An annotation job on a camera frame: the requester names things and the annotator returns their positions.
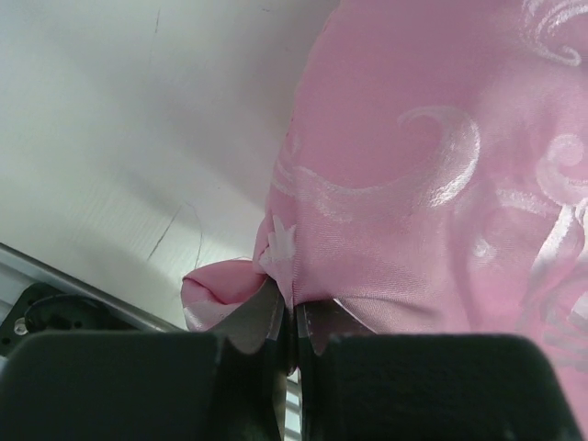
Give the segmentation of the pink pillowcase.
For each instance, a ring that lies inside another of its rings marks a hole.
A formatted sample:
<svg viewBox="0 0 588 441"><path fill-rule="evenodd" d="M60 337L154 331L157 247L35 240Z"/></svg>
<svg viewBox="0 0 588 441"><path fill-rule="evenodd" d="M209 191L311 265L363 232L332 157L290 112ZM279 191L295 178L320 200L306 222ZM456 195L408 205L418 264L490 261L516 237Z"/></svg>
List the pink pillowcase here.
<svg viewBox="0 0 588 441"><path fill-rule="evenodd" d="M382 333L513 333L587 373L587 4L343 1L295 96L250 261L188 274L210 328L273 278Z"/></svg>

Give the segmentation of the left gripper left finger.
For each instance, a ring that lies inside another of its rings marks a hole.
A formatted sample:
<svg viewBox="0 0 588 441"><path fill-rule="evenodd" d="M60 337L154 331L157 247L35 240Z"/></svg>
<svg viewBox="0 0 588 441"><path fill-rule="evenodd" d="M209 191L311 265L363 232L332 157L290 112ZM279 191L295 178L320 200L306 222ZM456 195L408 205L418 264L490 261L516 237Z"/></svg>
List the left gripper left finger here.
<svg viewBox="0 0 588 441"><path fill-rule="evenodd" d="M1 371L1 437L279 440L287 324L267 284L206 332L32 334Z"/></svg>

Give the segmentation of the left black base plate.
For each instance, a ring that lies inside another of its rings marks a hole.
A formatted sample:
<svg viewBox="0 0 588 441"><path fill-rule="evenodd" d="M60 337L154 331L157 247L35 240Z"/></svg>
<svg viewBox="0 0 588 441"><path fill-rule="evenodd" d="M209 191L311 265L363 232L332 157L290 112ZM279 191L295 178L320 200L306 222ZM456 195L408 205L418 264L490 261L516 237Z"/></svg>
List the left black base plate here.
<svg viewBox="0 0 588 441"><path fill-rule="evenodd" d="M44 284L27 287L1 318L1 356L32 334L48 331L135 331L138 326L101 300Z"/></svg>

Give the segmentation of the aluminium mounting rail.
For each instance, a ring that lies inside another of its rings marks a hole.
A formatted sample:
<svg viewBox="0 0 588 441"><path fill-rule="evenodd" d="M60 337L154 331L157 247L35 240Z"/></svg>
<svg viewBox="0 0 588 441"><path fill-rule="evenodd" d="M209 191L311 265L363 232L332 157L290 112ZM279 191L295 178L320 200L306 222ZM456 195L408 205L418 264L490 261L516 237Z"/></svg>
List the aluminium mounting rail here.
<svg viewBox="0 0 588 441"><path fill-rule="evenodd" d="M47 266L5 244L1 245L1 318L15 305L21 293L35 283L50 285L66 294L101 300L138 326L135 331L172 332L178 328L62 271Z"/></svg>

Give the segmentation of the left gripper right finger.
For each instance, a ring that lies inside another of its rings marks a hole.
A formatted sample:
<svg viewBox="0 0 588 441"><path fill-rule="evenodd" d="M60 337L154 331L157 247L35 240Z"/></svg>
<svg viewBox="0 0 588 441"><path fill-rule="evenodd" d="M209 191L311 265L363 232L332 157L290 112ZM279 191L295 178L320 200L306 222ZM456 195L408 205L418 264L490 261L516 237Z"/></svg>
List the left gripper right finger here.
<svg viewBox="0 0 588 441"><path fill-rule="evenodd" d="M306 440L579 440L548 360L509 334L376 334L335 302L296 309Z"/></svg>

